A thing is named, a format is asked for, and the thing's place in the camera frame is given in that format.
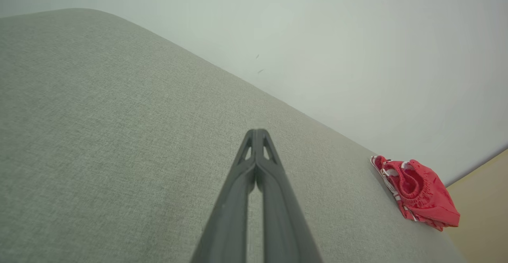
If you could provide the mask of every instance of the clothing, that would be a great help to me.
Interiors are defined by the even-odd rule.
[[[437,174],[416,160],[386,160],[373,156],[371,163],[392,192],[402,215],[438,229],[457,227],[460,214]]]

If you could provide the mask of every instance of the beige panel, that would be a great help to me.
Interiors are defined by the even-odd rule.
[[[448,187],[461,214],[447,228],[470,263],[508,262],[508,150]]]

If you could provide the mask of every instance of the white wall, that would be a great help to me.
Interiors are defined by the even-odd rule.
[[[508,0],[1,0],[0,17],[60,8],[128,19],[446,184],[508,144]]]

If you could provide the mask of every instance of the gray fabric surface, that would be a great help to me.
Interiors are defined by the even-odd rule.
[[[248,129],[271,133],[323,259],[457,262],[373,153],[95,10],[0,19],[0,262],[187,262]],[[249,262],[262,261],[261,193]]]

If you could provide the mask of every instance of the gray textile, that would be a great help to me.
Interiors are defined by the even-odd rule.
[[[457,262],[371,151],[158,35],[70,9],[0,19],[0,262],[187,262],[248,129],[271,133],[325,262]],[[261,193],[248,259],[261,262]]]

